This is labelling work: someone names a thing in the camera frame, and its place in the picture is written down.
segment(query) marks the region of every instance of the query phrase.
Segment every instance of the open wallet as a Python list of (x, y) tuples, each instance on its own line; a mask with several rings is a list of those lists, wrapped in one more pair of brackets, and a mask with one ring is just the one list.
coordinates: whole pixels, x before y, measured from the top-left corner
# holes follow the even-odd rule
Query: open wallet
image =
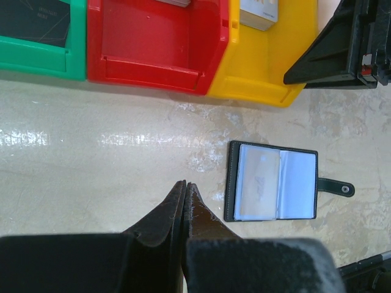
[(354, 195), (351, 183), (318, 177), (318, 152), (232, 141), (224, 220), (316, 218), (318, 192)]

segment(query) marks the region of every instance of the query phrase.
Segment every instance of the scuffed surface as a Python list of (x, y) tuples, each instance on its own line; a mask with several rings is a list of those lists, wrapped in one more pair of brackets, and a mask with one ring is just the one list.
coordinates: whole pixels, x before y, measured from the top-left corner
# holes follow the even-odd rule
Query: scuffed surface
[(123, 231), (180, 179), (222, 219), (228, 142), (319, 151), (315, 220), (229, 223), (242, 237), (314, 237), (336, 265), (391, 250), (391, 86), (305, 90), (288, 109), (0, 71), (0, 234)]

